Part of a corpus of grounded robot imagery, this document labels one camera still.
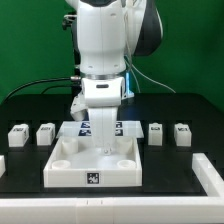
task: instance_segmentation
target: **white block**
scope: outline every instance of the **white block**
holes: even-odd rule
[[[42,124],[36,133],[37,145],[51,145],[55,138],[55,124]]]
[[[148,145],[161,146],[163,144],[163,127],[162,124],[149,124]]]
[[[5,159],[4,156],[0,156],[0,178],[5,172]]]
[[[8,133],[9,147],[23,147],[29,138],[27,124],[15,125]]]
[[[187,124],[176,124],[174,126],[174,138],[177,146],[191,146],[191,131]]]

